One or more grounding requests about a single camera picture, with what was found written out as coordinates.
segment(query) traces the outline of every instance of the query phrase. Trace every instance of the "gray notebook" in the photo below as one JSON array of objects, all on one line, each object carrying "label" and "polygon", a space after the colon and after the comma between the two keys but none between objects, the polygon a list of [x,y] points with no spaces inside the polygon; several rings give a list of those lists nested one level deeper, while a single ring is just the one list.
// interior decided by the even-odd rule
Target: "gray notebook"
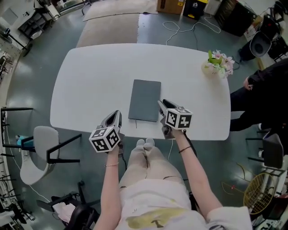
[{"label": "gray notebook", "polygon": [[157,122],[160,92],[161,82],[134,80],[128,118]]}]

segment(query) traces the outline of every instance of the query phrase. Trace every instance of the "person in black clothing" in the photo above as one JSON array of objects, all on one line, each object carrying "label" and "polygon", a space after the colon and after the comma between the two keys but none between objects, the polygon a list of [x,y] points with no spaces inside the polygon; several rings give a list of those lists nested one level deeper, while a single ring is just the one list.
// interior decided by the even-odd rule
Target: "person in black clothing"
[{"label": "person in black clothing", "polygon": [[253,124],[275,128],[287,122],[288,58],[263,71],[257,70],[244,81],[244,87],[230,94],[231,111],[244,111],[232,119],[230,131],[240,131]]}]

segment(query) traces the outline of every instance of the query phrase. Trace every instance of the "bracelet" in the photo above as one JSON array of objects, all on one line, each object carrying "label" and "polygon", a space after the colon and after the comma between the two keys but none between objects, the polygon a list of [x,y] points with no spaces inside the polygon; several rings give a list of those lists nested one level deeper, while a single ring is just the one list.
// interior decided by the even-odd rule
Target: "bracelet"
[{"label": "bracelet", "polygon": [[105,164],[104,166],[105,167],[109,167],[109,166],[116,166],[116,165],[118,165],[119,164],[119,162],[117,163],[117,164]]},{"label": "bracelet", "polygon": [[184,150],[188,149],[188,148],[192,148],[191,146],[187,147],[187,148],[184,148],[182,149],[181,151],[179,151],[179,153],[183,152]]}]

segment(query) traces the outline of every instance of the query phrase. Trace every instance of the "flower vase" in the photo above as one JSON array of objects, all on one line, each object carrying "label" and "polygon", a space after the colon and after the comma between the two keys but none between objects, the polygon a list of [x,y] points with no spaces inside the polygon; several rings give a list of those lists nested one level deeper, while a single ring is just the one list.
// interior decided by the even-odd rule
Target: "flower vase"
[{"label": "flower vase", "polygon": [[202,69],[203,74],[206,77],[217,77],[217,76],[219,76],[218,75],[219,70],[216,69],[213,66],[208,66],[208,61],[203,62],[203,64],[201,65],[201,69]]}]

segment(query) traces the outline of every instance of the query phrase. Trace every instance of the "black pants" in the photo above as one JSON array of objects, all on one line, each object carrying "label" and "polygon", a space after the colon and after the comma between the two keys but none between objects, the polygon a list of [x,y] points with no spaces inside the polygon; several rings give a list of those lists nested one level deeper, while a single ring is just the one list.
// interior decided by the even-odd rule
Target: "black pants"
[{"label": "black pants", "polygon": [[238,119],[232,119],[230,131],[240,131],[253,124],[264,123],[265,128],[271,128],[275,119],[259,106],[260,101],[255,98],[255,92],[244,87],[230,94],[231,111],[244,111]]}]

